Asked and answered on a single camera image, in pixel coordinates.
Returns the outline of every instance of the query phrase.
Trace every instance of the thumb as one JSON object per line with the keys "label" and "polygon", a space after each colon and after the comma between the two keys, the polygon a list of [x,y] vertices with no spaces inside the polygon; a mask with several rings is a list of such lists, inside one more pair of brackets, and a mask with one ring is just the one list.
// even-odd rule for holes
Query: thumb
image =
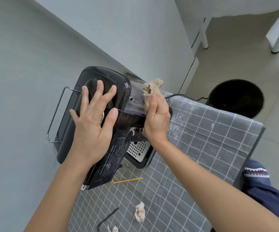
{"label": "thumb", "polygon": [[70,113],[71,113],[71,117],[74,121],[74,123],[76,124],[77,120],[78,120],[78,115],[76,114],[76,111],[74,111],[73,109],[70,109]]}
{"label": "thumb", "polygon": [[100,135],[105,135],[105,137],[110,135],[110,138],[112,137],[113,127],[116,123],[117,117],[118,117],[118,109],[117,108],[111,109],[105,118]]}
{"label": "thumb", "polygon": [[153,94],[149,101],[149,108],[147,112],[147,117],[154,117],[158,106],[158,98]]}

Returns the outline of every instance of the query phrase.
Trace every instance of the appliance handle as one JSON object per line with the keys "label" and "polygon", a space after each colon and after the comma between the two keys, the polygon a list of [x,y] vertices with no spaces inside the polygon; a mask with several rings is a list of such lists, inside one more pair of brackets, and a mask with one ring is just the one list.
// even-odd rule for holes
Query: appliance handle
{"label": "appliance handle", "polygon": [[51,142],[51,143],[62,143],[62,142],[51,141],[51,140],[49,139],[49,131],[50,131],[50,128],[51,128],[53,119],[54,119],[55,116],[56,116],[56,113],[57,113],[57,110],[58,110],[58,107],[59,107],[59,105],[60,105],[60,102],[61,102],[61,99],[62,99],[62,96],[63,96],[63,93],[64,93],[65,89],[70,89],[70,90],[72,90],[72,91],[76,91],[76,92],[81,93],[81,91],[72,89],[72,88],[70,88],[70,87],[68,87],[68,86],[65,86],[65,87],[63,88],[62,93],[61,93],[60,98],[59,98],[59,101],[58,101],[58,104],[57,104],[57,106],[56,106],[55,112],[54,112],[53,117],[52,117],[52,119],[51,119],[51,122],[50,122],[50,125],[49,125],[49,128],[48,128],[48,131],[47,131],[47,139],[48,139],[48,141]]}

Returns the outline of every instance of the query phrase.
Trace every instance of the black wire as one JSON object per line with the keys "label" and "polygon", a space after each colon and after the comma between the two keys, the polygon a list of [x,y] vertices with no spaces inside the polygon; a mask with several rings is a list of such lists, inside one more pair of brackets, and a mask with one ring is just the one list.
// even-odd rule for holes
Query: black wire
{"label": "black wire", "polygon": [[190,99],[190,100],[192,100],[192,101],[200,101],[201,99],[208,99],[208,98],[205,98],[205,97],[201,97],[201,98],[199,98],[198,100],[194,100],[194,99],[192,99],[192,98],[190,98],[190,97],[188,97],[187,95],[185,95],[185,94],[171,94],[171,95],[169,95],[169,96],[166,96],[165,97],[165,99],[168,99],[168,98],[170,98],[170,97],[174,97],[174,96],[181,96],[181,97],[185,97],[185,98],[188,98],[188,99]]}
{"label": "black wire", "polygon": [[102,220],[97,226],[98,232],[100,232],[100,226],[111,216],[113,215],[119,208],[116,208],[111,214],[109,214],[104,220]]}

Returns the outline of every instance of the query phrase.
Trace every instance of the table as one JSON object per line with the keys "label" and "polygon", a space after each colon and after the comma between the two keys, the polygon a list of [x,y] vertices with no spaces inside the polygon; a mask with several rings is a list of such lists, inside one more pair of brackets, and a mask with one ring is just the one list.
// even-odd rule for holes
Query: table
{"label": "table", "polygon": [[[168,140],[198,164],[233,184],[244,161],[260,135],[263,125],[249,118],[214,109],[183,98],[168,99],[173,116]],[[179,183],[158,153],[144,169],[121,168],[115,180],[143,177],[143,180],[107,183],[81,191],[69,223],[69,231],[96,231],[96,225],[115,208],[119,210],[102,226],[117,226],[124,231],[208,232],[211,224],[199,206]],[[135,206],[144,202],[146,219],[138,223]]]}

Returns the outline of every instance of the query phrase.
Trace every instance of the hand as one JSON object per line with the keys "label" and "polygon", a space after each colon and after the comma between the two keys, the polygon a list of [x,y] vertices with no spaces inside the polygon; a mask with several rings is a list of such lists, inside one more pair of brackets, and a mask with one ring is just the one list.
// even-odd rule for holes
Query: hand
{"label": "hand", "polygon": [[149,101],[149,109],[144,125],[144,135],[152,146],[158,142],[167,141],[166,133],[170,118],[169,105],[165,97],[162,94],[153,94]]}
{"label": "hand", "polygon": [[102,96],[103,90],[103,82],[99,80],[96,92],[89,104],[88,88],[83,86],[80,116],[78,117],[73,109],[70,110],[76,129],[66,161],[71,162],[76,168],[82,167],[86,173],[107,152],[113,135],[113,126],[118,116],[117,108],[111,109],[101,128],[103,112],[116,94],[117,88],[113,85],[108,93]]}

